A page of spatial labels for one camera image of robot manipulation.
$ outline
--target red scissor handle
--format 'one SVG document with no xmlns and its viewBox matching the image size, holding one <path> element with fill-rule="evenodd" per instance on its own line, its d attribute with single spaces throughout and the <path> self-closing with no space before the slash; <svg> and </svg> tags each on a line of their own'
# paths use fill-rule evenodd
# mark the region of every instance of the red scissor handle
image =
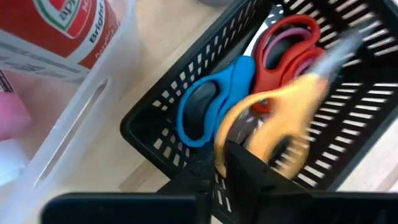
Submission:
<svg viewBox="0 0 398 224">
<path fill-rule="evenodd" d="M 308 40 L 304 40 L 293 45 L 286 53 L 282 56 L 280 63 L 275 69 L 264 68 L 264 49 L 273 33 L 283 26 L 292 24 L 304 24 L 310 27 L 312 36 Z M 289 65 L 301 54 L 314 48 L 321 36 L 319 25 L 316 20 L 306 15 L 293 15 L 286 17 L 270 27 L 265 31 L 264 35 L 256 48 L 255 60 L 256 60 L 256 83 L 252 91 L 253 94 L 271 91 L 280 87 L 282 77 L 285 75 Z M 253 107 L 257 112 L 268 113 L 269 108 L 266 105 L 255 104 Z"/>
<path fill-rule="evenodd" d="M 295 74 L 299 70 L 299 67 L 305 63 L 307 60 L 313 59 L 313 61 L 316 61 L 316 59 L 320 58 L 321 56 L 325 55 L 326 52 L 320 47 L 314 47 L 303 54 L 299 55 L 288 67 L 284 75 L 282 76 L 282 79 L 279 83 L 279 86 L 284 86 L 291 82 L 295 78 Z"/>
</svg>

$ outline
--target red scissors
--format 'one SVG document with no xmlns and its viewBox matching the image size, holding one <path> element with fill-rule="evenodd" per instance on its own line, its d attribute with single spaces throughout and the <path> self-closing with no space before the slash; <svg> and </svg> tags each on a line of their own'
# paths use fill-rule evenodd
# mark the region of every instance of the red scissors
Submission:
<svg viewBox="0 0 398 224">
<path fill-rule="evenodd" d="M 304 25 L 309 27 L 310 31 L 304 28 L 295 28 L 285 31 L 285 34 L 279 34 L 276 38 L 271 40 L 271 36 L 279 29 L 291 25 Z M 307 32 L 302 33 L 297 30 L 304 30 Z M 303 41 L 296 43 L 283 54 L 278 66 L 275 69 L 268 69 L 265 66 L 267 57 L 271 48 L 280 39 L 286 38 L 289 35 L 300 34 Z M 322 48 L 316 47 L 316 43 L 321 36 L 319 25 L 316 20 L 306 15 L 293 15 L 281 19 L 278 23 L 268 28 L 263 33 L 258 42 L 257 48 L 254 53 L 256 61 L 256 82 L 252 94 L 260 93 L 263 91 L 271 91 L 282 87 L 291 80 L 293 80 L 299 73 L 303 72 L 306 66 L 311 65 L 319 56 L 324 55 L 325 51 Z M 256 103 L 253 109 L 258 113 L 268 113 L 272 102 Z"/>
</svg>

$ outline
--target basket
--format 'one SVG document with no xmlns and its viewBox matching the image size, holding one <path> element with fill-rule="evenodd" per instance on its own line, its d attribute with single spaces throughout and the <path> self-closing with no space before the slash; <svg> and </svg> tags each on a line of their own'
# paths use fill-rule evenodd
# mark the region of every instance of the basket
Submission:
<svg viewBox="0 0 398 224">
<path fill-rule="evenodd" d="M 271 12 L 275 6 L 280 10 Z M 347 55 L 308 129 L 311 151 L 294 179 L 309 190 L 336 190 L 398 113 L 398 77 L 391 73 L 398 56 L 397 12 L 389 0 L 237 0 L 128 112 L 121 133 L 173 179 L 195 156 L 175 129 L 180 97 L 195 80 L 219 67 L 247 33 L 266 18 L 273 24 L 282 14 L 308 14 L 321 27 L 318 45 L 329 49 L 338 43 L 339 33 L 367 22 L 373 34 L 356 54 Z M 225 181 L 218 174 L 215 179 L 213 214 L 233 223 Z"/>
</svg>

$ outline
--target plastic tub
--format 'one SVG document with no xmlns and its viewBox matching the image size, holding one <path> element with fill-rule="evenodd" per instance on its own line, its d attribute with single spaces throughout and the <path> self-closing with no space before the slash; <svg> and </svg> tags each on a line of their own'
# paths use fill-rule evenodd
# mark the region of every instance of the plastic tub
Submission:
<svg viewBox="0 0 398 224">
<path fill-rule="evenodd" d="M 25 153 L 32 159 L 23 174 L 5 186 L 11 193 L 6 194 L 7 199 L 2 204 L 1 223 L 22 223 L 40 201 L 73 172 L 126 87 L 134 81 L 134 71 L 138 70 L 139 65 L 135 1 L 108 1 L 121 26 L 80 86 L 51 83 L 54 91 L 38 96 L 44 99 L 41 105 L 43 111 L 50 110 L 46 107 L 51 108 L 51 102 L 56 104 L 61 101 L 57 109 L 60 114 L 57 110 L 52 111 L 53 118 L 49 120 L 53 119 L 55 123 L 45 125 L 50 131 L 44 141 L 40 138 L 45 133 L 45 127 L 41 127 L 44 129 L 42 133 L 36 134 L 35 130 L 31 130 L 24 138 L 18 139 L 23 142 L 21 149 L 29 151 Z M 48 86 L 46 82 L 50 83 L 47 80 L 40 82 L 43 87 Z"/>
<path fill-rule="evenodd" d="M 278 4 L 282 8 L 271 12 Z M 318 45 L 327 49 L 338 43 L 339 33 L 369 22 L 373 34 L 356 54 L 347 55 L 349 61 L 313 118 L 307 136 L 311 150 L 294 178 L 309 190 L 338 190 L 398 114 L 398 77 L 391 75 L 398 69 L 397 12 L 391 0 L 237 0 L 128 112 L 121 133 L 173 179 L 196 153 L 176 132 L 181 96 L 194 81 L 223 67 L 222 61 L 246 34 L 266 18 L 271 25 L 279 15 L 308 14 L 321 27 Z M 234 211 L 225 180 L 216 174 L 215 182 L 213 214 L 223 223 L 232 223 Z"/>
</svg>

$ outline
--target yellow scissor handle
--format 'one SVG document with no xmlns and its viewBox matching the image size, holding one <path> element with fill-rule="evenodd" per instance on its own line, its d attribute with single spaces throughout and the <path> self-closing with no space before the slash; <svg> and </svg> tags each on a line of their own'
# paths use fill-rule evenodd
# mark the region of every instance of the yellow scissor handle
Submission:
<svg viewBox="0 0 398 224">
<path fill-rule="evenodd" d="M 308 143 L 303 137 L 307 135 L 306 128 L 309 127 L 325 93 L 325 82 L 320 83 L 316 74 L 308 74 L 281 89 L 250 95 L 240 101 L 225 116 L 215 139 L 215 166 L 218 172 L 226 177 L 224 145 L 234 121 L 251 105 L 270 99 L 274 112 L 253 134 L 248 150 L 262 161 L 268 162 L 279 141 L 284 136 L 292 136 L 294 140 L 287 153 L 289 159 L 284 159 L 282 162 L 285 165 L 278 166 L 276 170 L 288 179 L 293 178 L 307 158 Z"/>
</svg>

